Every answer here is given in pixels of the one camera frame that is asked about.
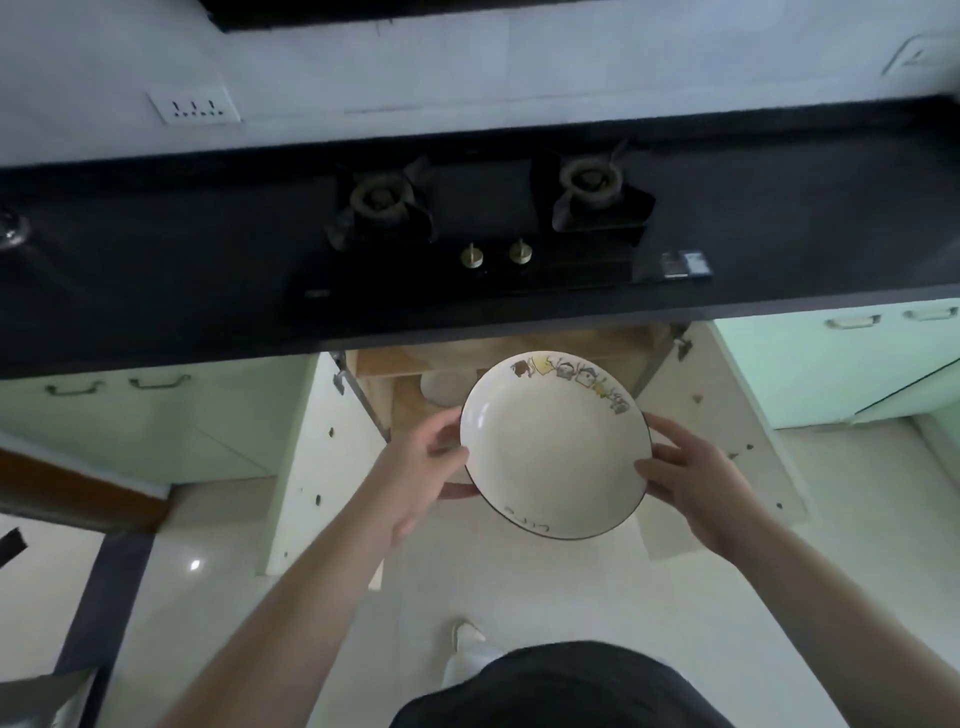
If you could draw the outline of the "person's left hand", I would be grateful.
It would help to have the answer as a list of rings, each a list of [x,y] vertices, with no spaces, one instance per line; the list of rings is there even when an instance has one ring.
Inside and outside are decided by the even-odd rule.
[[[454,481],[468,459],[431,457],[419,447],[419,425],[401,432],[378,457],[368,482],[390,520],[393,545],[403,540],[438,501],[479,496],[472,482]]]

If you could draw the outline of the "white plate with printed rim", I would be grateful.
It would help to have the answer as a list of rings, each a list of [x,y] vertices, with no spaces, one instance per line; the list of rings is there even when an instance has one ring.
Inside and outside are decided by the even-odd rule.
[[[489,367],[461,411],[465,471],[512,525],[583,541],[626,523],[647,494],[635,463],[652,455],[641,407],[602,365],[531,350]]]

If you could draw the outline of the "person's left forearm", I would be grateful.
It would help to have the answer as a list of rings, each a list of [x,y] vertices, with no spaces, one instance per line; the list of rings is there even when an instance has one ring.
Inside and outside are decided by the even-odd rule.
[[[399,483],[365,482],[155,728],[306,728],[359,602],[417,511]]]

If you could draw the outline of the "white dish in cabinet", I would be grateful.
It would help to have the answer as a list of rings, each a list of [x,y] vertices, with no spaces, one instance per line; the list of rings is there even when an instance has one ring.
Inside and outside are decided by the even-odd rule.
[[[461,407],[477,381],[474,369],[429,370],[420,375],[418,388],[426,403],[433,407]]]

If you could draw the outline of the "wooden cabinet shelf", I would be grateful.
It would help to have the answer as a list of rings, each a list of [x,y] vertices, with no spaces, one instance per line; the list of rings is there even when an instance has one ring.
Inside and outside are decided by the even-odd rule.
[[[669,324],[649,323],[354,349],[346,363],[379,422],[406,431],[440,409],[421,390],[425,374],[481,376],[513,355],[552,350],[599,364],[638,396],[671,347]]]

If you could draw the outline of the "open white cabinet door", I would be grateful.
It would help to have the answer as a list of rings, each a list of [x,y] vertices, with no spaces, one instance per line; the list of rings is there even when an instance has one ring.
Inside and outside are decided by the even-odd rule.
[[[807,523],[806,483],[781,437],[747,384],[711,321],[691,323],[686,358],[672,342],[636,401],[646,413],[671,419],[717,445],[750,481],[765,508],[789,528]]]
[[[256,572],[278,578],[348,505],[390,439],[354,374],[334,388],[327,352],[310,356],[263,532]]]

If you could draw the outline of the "light green cabinet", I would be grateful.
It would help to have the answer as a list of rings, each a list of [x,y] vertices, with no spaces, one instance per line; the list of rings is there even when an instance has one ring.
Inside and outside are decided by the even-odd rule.
[[[717,319],[714,325],[776,430],[836,424],[960,358],[960,317],[917,322],[906,310],[960,297]],[[881,314],[873,328],[831,318]]]
[[[310,355],[0,379],[0,444],[146,490],[275,476],[293,431]],[[189,374],[174,390],[128,378]],[[53,397],[45,384],[105,382]]]

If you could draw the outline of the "stove label sticker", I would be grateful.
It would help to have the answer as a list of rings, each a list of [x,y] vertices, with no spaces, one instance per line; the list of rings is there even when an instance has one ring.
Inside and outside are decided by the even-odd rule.
[[[660,255],[661,279],[665,282],[710,279],[714,270],[702,250],[666,250]]]

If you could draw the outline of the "person's white slipper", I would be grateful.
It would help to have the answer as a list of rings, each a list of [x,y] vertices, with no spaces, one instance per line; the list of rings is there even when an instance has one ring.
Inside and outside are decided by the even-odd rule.
[[[468,619],[462,619],[453,626],[451,641],[452,651],[444,667],[441,689],[467,682],[499,657],[498,651],[487,643],[484,634]]]

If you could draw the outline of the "black glass gas stove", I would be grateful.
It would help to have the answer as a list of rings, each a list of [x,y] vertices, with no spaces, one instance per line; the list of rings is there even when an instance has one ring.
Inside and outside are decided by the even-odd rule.
[[[557,235],[544,233],[530,185],[531,155],[505,161],[432,164],[428,193],[438,239],[427,247],[390,247],[341,253],[330,247],[325,224],[317,252],[298,270],[291,297],[304,306],[344,305],[367,295],[387,302],[461,301],[539,293],[656,285],[662,280],[661,254],[644,252],[657,197],[631,176],[629,164],[642,157],[632,144],[621,161],[628,182],[655,198],[651,218],[641,230]],[[509,259],[513,242],[533,248],[527,265]],[[476,270],[460,262],[473,243],[484,254]],[[693,249],[667,249],[686,251]]]

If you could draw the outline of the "black burner grate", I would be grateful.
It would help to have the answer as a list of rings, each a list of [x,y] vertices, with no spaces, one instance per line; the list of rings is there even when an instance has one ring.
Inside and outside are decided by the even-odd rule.
[[[434,171],[421,155],[402,168],[356,172],[334,166],[337,213],[324,225],[329,246],[341,253],[420,248],[438,237],[428,193]]]
[[[531,158],[530,186],[541,230],[572,236],[644,229],[656,198],[628,181],[622,158],[633,149],[628,139],[590,154],[538,148]]]

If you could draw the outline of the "open light green cabinet door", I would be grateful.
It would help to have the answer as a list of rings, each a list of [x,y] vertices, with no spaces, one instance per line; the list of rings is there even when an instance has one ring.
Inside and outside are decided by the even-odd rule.
[[[927,415],[960,402],[960,358],[854,414],[848,423]]]

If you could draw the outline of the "brown wooden board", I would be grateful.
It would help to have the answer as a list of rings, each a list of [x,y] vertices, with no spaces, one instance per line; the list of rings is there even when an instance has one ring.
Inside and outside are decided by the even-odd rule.
[[[167,499],[0,448],[0,514],[101,533],[156,533]]]

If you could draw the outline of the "white wall socket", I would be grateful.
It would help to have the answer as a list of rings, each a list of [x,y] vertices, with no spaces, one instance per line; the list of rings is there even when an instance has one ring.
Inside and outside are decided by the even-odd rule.
[[[222,85],[155,87],[147,97],[166,126],[238,125],[243,119]]]

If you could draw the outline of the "white wall switch plate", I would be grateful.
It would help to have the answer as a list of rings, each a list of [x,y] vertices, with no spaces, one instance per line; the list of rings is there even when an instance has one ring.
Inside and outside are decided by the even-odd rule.
[[[960,67],[960,34],[919,34],[906,40],[882,75],[932,73]]]

